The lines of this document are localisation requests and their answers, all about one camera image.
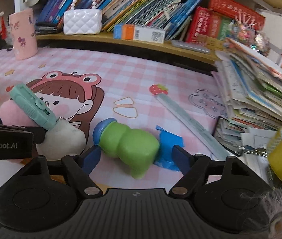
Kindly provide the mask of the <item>green blue caterpillar toy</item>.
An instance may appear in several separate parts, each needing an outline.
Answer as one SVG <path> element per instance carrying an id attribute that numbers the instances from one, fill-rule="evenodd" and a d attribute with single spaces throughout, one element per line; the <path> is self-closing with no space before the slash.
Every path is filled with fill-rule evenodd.
<path id="1" fill-rule="evenodd" d="M 159 139 L 148 131 L 130 128 L 115 118 L 108 118 L 94 128 L 93 142 L 109 157 L 119 158 L 128 165 L 134 179 L 142 179 L 152 164 L 178 171 L 172 159 L 172 148 L 175 145 L 183 147 L 183 138 L 160 126 L 156 130 L 160 132 Z"/>

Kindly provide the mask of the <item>pink fluffy plush ball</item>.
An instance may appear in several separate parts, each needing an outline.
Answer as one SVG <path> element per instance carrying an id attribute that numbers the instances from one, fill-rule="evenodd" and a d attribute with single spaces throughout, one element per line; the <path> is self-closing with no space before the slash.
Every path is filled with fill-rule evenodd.
<path id="1" fill-rule="evenodd" d="M 1 105 L 0 119 L 6 126 L 38 127 L 13 100 L 5 101 Z"/>

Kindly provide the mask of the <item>white squishy cube toy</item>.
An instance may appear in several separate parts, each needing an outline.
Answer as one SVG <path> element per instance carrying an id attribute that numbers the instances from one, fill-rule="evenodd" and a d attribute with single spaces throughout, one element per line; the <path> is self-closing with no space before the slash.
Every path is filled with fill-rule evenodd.
<path id="1" fill-rule="evenodd" d="M 53 129 L 45 134 L 42 143 L 36 144 L 38 155 L 47 160 L 61 160 L 65 155 L 79 155 L 86 147 L 83 131 L 66 120 L 59 120 Z"/>

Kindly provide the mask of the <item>pink checkered cartoon table mat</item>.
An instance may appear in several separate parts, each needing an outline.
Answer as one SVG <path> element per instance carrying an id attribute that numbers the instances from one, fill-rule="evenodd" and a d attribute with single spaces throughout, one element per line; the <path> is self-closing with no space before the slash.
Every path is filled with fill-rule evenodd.
<path id="1" fill-rule="evenodd" d="M 157 126 L 181 136 L 185 149 L 209 155 L 209 150 L 150 92 L 164 85 L 168 95 L 207 131 L 224 112 L 213 77 L 146 59 L 74 49 L 40 49 L 29 59 L 18 61 L 12 51 L 0 50 L 0 106 L 8 100 L 13 85 L 41 79 L 54 70 L 63 73 L 95 73 L 105 96 L 92 126 L 113 117 L 132 128 L 159 135 Z"/>

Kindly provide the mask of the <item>transparent strawberry ruler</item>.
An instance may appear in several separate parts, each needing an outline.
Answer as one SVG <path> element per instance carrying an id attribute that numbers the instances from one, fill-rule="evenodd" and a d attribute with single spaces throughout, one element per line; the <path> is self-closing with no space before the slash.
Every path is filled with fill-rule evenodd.
<path id="1" fill-rule="evenodd" d="M 168 96 L 168 89 L 165 86 L 151 85 L 149 92 L 206 147 L 205 155 L 212 157 L 212 160 L 225 160 L 230 156 L 209 131 Z"/>

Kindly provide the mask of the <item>stack of paper booklets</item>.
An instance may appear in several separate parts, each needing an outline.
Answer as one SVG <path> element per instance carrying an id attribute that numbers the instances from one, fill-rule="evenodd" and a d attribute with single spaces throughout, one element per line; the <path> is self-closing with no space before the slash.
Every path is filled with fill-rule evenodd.
<path id="1" fill-rule="evenodd" d="M 243 129 L 282 127 L 282 68 L 231 38 L 215 54 L 229 123 Z"/>

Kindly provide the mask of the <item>pink cartoon cylinder holder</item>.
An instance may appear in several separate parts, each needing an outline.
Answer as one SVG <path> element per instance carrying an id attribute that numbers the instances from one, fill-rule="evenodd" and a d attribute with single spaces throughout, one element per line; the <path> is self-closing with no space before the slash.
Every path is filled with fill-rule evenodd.
<path id="1" fill-rule="evenodd" d="M 29 8 L 9 15 L 9 23 L 16 59 L 24 60 L 36 55 L 38 47 L 33 9 Z"/>

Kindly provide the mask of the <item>orange blue white carton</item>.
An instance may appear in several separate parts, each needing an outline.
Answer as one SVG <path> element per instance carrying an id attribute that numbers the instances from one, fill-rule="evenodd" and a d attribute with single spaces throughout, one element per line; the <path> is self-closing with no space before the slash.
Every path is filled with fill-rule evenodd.
<path id="1" fill-rule="evenodd" d="M 133 24 L 117 24 L 113 29 L 114 39 L 136 40 L 163 44 L 166 31 L 164 29 Z"/>

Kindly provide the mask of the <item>red dictionary books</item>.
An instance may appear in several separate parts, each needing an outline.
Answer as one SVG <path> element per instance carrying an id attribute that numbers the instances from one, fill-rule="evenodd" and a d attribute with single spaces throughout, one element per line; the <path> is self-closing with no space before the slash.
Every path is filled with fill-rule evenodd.
<path id="1" fill-rule="evenodd" d="M 234 0 L 204 0 L 194 9 L 185 42 L 222 50 L 224 40 L 238 35 L 242 41 L 260 31 L 265 17 Z"/>

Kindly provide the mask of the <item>white quilted pearl handbag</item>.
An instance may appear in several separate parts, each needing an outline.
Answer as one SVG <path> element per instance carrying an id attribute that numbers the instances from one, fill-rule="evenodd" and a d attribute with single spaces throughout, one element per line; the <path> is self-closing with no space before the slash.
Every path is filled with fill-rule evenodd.
<path id="1" fill-rule="evenodd" d="M 73 0 L 70 9 L 63 14 L 63 32 L 65 35 L 96 35 L 102 27 L 102 12 L 96 8 L 96 0 L 90 0 L 90 9 L 76 9 L 76 3 L 80 0 Z"/>

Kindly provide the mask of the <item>row of colourful books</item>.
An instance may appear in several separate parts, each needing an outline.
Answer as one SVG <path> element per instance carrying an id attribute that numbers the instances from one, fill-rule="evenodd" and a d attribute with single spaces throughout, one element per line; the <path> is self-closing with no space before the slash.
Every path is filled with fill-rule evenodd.
<path id="1" fill-rule="evenodd" d="M 35 22 L 35 33 L 37 35 L 56 34 L 63 31 L 63 14 L 70 9 L 73 0 L 47 0 L 39 13 Z M 113 20 L 119 13 L 127 9 L 133 2 L 137 0 L 96 0 L 96 8 L 102 12 L 102 27 Z M 170 17 L 171 11 L 175 4 L 184 5 L 190 0 L 160 0 L 162 5 L 159 9 L 163 9 L 165 16 L 163 19 L 154 23 L 155 27 L 163 26 L 165 20 Z M 76 3 L 76 9 L 90 9 L 92 2 L 90 0 L 80 0 Z"/>

